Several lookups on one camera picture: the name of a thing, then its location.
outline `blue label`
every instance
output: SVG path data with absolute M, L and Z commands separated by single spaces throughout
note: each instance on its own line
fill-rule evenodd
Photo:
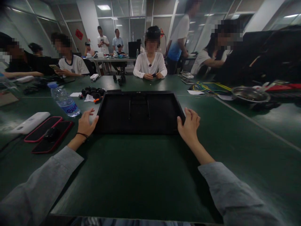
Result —
M 73 102 L 71 105 L 66 106 L 66 107 L 62 107 L 62 109 L 64 110 L 65 113 L 70 114 L 74 111 L 77 110 L 77 105 L 75 104 L 75 102 Z

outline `black shirt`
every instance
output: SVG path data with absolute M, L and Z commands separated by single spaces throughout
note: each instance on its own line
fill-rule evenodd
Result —
M 23 58 L 21 59 L 12 59 L 9 63 L 8 68 L 5 70 L 6 72 L 33 72 L 37 71 L 44 75 L 53 75 L 54 70 L 49 67 L 51 64 L 58 64 L 58 59 L 52 59 L 48 56 L 35 56 L 27 51 L 24 51 L 27 63 Z

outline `red phone case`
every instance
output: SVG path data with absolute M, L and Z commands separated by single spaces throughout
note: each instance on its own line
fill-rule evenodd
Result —
M 44 152 L 33 152 L 33 151 L 31 151 L 31 153 L 32 153 L 32 154 L 43 154 L 43 153 L 49 153 L 49 152 L 51 152 L 53 149 L 55 149 L 56 146 L 57 146 L 57 145 L 60 143 L 60 141 L 63 139 L 63 137 L 67 134 L 68 130 L 71 129 L 71 127 L 72 127 L 73 124 L 74 124 L 74 122 L 72 122 L 72 121 L 68 121 L 68 122 L 70 122 L 69 126 L 65 129 L 65 131 L 62 133 L 62 135 L 59 137 L 59 139 L 56 141 L 56 143 L 52 146 L 52 148 L 51 148 L 50 150 L 44 151 Z
M 34 131 L 32 131 L 30 134 L 28 134 L 27 137 L 29 137 L 32 133 L 34 133 L 38 128 L 40 128 L 45 122 L 47 122 L 51 118 L 60 118 L 52 127 L 55 127 L 60 121 L 63 120 L 62 117 L 58 117 L 58 116 L 50 117 L 46 121 L 44 121 L 41 125 L 39 125 Z M 42 134 L 41 137 L 38 140 L 36 140 L 36 141 L 28 141 L 28 140 L 26 140 L 27 137 L 25 137 L 24 138 L 24 142 L 26 142 L 26 143 L 37 143 L 37 142 L 40 142 L 43 139 L 43 136 L 44 136 L 44 134 Z

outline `bottle cap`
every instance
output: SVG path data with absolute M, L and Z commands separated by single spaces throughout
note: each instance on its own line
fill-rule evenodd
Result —
M 50 82 L 50 83 L 47 83 L 48 87 L 51 88 L 51 89 L 55 89 L 58 87 L 57 83 L 56 82 Z

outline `person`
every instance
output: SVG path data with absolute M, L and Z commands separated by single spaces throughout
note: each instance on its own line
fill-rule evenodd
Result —
M 85 56 L 94 56 L 95 55 L 95 51 L 94 49 L 91 48 L 90 43 L 89 42 L 85 42 Z
M 31 51 L 34 53 L 35 56 L 37 56 L 37 57 L 43 56 L 42 46 L 32 42 L 28 45 L 28 47 L 31 49 Z
M 139 54 L 136 60 L 133 74 L 139 78 L 152 80 L 153 74 L 157 79 L 165 78 L 167 69 L 165 67 L 162 53 L 158 52 L 160 46 L 161 30 L 158 26 L 147 29 L 144 45 L 146 52 Z
M 121 45 L 122 46 L 122 50 L 123 50 L 123 40 L 122 38 L 120 37 L 120 33 L 119 33 L 119 30 L 118 29 L 115 29 L 115 37 L 113 38 L 113 49 L 114 51 L 117 51 L 117 46 L 118 45 Z
M 87 66 L 84 60 L 72 53 L 72 46 L 70 38 L 61 33 L 52 33 L 51 41 L 60 54 L 64 58 L 59 60 L 60 71 L 55 71 L 58 75 L 65 76 L 82 76 L 89 75 Z
M 211 34 L 208 45 L 199 52 L 191 69 L 192 74 L 215 73 L 225 63 L 232 52 L 227 50 L 233 46 L 236 25 L 232 20 L 223 20 L 215 32 Z
M 142 47 L 142 41 L 141 41 L 141 39 L 137 39 L 137 42 L 140 43 L 140 53 L 144 53 L 145 50 L 144 50 L 144 48 Z
M 177 63 L 183 52 L 184 58 L 189 56 L 185 42 L 187 40 L 190 18 L 193 18 L 199 10 L 199 0 L 187 0 L 185 7 L 185 15 L 180 20 L 176 29 L 174 30 L 170 41 L 167 45 L 167 71 L 168 74 L 175 74 L 177 71 Z
M 3 73 L 8 78 L 53 75 L 54 70 L 49 65 L 58 62 L 57 59 L 45 56 L 37 57 L 25 51 L 17 41 L 2 32 L 0 32 L 0 51 L 11 56 L 8 68 Z
M 101 49 L 101 52 L 103 52 L 104 55 L 109 55 L 109 40 L 106 36 L 103 35 L 103 29 L 101 28 L 101 26 L 97 27 L 99 36 L 97 37 L 97 42 L 98 42 L 98 47 Z M 111 63 L 105 63 L 107 68 L 110 68 L 110 72 L 112 71 L 112 66 Z
M 122 51 L 122 46 L 119 44 L 117 47 L 117 54 L 121 56 L 126 56 L 126 53 Z M 117 72 L 119 72 L 120 70 L 125 71 L 126 62 L 112 62 L 112 65 Z
M 95 129 L 98 116 L 92 123 L 89 121 L 93 112 L 92 108 L 83 113 L 78 121 L 77 134 L 67 146 L 50 157 L 25 183 L 15 187 L 0 202 L 0 225 L 41 224 L 73 171 L 84 160 L 76 151 Z M 198 114 L 188 108 L 185 108 L 185 114 L 184 124 L 181 118 L 177 117 L 178 131 L 200 163 L 198 170 L 208 183 L 213 202 L 223 217 L 224 225 L 284 225 L 269 212 L 266 204 L 246 183 L 239 180 L 223 163 L 216 162 L 200 144 L 197 137 L 200 125 Z M 116 221 L 112 225 L 134 225 L 135 222 L 126 219 Z M 140 221 L 141 225 L 150 225 L 151 222 Z M 157 221 L 156 225 L 164 226 L 167 223 Z

